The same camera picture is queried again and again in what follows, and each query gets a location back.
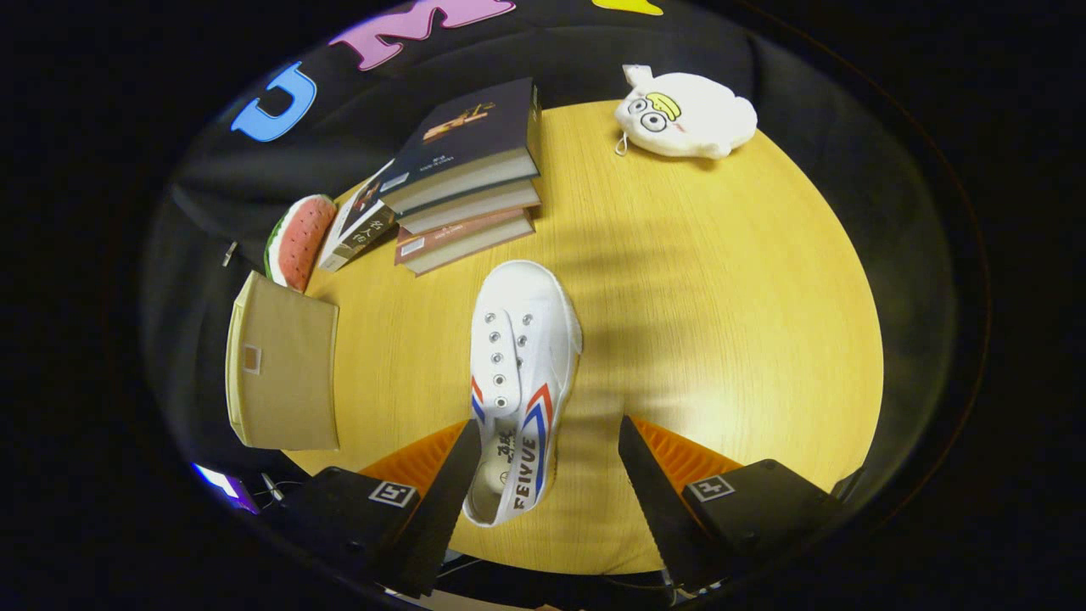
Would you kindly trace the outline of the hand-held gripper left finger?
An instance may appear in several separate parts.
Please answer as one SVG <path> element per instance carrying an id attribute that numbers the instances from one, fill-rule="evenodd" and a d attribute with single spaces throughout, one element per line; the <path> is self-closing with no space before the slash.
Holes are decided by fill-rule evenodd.
<path id="1" fill-rule="evenodd" d="M 465 420 L 357 471 L 325 468 L 285 496 L 285 537 L 343 580 L 429 595 L 480 457 Z"/>

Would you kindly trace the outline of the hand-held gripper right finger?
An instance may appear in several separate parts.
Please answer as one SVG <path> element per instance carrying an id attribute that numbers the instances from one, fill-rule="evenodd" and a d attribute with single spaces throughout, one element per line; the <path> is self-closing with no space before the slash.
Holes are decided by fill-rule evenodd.
<path id="1" fill-rule="evenodd" d="M 678 587 L 695 591 L 798 552 L 841 500 L 785 464 L 740 464 L 640 418 L 622 418 L 619 456 Z"/>

